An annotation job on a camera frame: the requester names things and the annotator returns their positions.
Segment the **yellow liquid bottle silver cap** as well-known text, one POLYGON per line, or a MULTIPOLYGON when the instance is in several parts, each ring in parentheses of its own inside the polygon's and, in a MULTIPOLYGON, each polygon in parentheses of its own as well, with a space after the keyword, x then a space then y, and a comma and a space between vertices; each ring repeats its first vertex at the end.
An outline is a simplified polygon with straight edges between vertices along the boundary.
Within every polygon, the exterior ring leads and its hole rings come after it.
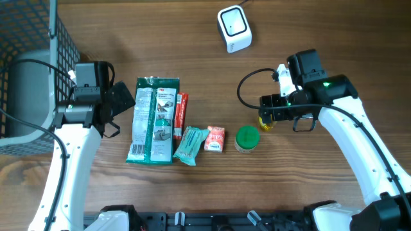
POLYGON ((266 124, 263 122, 263 119, 259 117, 259 127, 264 132, 269 132, 270 130, 274 128, 276 124, 277 124, 277 121, 272 121, 271 123, 266 124))

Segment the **green lid jar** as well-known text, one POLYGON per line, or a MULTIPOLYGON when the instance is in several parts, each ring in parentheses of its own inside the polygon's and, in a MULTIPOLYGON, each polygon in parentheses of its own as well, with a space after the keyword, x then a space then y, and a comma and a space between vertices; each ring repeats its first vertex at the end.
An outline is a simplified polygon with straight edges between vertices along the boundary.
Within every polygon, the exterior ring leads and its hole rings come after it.
POLYGON ((242 126, 234 140, 235 148, 240 153, 250 153, 259 144, 260 134, 257 128, 253 126, 242 126))

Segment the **green sponge package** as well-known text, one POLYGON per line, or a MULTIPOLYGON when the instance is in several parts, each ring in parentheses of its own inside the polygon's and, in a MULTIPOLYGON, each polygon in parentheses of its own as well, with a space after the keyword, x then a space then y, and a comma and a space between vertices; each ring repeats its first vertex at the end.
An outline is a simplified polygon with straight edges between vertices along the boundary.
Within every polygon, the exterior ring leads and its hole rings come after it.
POLYGON ((174 118, 179 85, 178 78, 137 79, 132 142, 127 163, 145 165, 173 163, 174 118))

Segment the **orange small box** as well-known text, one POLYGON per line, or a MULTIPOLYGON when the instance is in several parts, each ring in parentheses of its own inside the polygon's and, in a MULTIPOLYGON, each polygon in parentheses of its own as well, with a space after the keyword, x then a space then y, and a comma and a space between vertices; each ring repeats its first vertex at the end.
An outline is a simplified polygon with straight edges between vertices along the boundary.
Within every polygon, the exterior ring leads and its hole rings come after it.
POLYGON ((207 129, 209 130, 209 134, 205 140, 204 149, 206 151, 221 153, 225 140, 225 128, 208 126, 207 129))

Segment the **red stick packet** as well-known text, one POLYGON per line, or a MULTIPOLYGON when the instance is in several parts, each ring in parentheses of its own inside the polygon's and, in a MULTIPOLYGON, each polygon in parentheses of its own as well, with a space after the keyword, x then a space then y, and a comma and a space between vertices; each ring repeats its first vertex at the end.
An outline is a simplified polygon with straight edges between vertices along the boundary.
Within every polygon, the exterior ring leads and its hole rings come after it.
POLYGON ((177 104, 175 112, 175 122, 174 122, 174 139, 181 139, 184 127, 184 121, 186 116, 186 108, 188 103, 188 93, 180 92, 177 95, 177 104))

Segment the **teal snack packet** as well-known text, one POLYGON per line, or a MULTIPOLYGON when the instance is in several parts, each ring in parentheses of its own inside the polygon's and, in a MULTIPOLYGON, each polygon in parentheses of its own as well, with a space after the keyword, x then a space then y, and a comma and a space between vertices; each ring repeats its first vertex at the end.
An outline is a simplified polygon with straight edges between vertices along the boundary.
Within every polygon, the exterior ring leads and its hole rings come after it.
POLYGON ((173 157, 189 166, 196 166, 195 158, 209 132, 208 129, 188 126, 173 157))

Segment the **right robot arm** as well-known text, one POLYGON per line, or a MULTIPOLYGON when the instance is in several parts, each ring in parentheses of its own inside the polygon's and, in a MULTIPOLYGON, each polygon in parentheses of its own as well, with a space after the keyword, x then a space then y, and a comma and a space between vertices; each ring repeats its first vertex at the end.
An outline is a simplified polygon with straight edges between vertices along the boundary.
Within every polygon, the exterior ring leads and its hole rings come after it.
POLYGON ((316 230, 410 230, 410 175, 370 123, 345 75, 329 77, 316 50, 289 56, 273 73, 278 94, 262 96, 262 124, 312 118, 331 134, 359 183, 365 208, 331 201, 308 207, 316 230))

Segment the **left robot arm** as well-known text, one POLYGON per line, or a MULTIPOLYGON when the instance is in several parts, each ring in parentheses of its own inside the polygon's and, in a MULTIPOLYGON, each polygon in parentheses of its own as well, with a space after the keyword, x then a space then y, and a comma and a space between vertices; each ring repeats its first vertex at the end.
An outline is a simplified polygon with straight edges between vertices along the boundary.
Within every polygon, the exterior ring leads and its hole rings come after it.
POLYGON ((106 124, 135 101, 126 85, 115 81, 105 61, 78 62, 76 84, 55 109, 55 145, 46 186, 30 230, 83 230, 83 214, 92 162, 106 124))

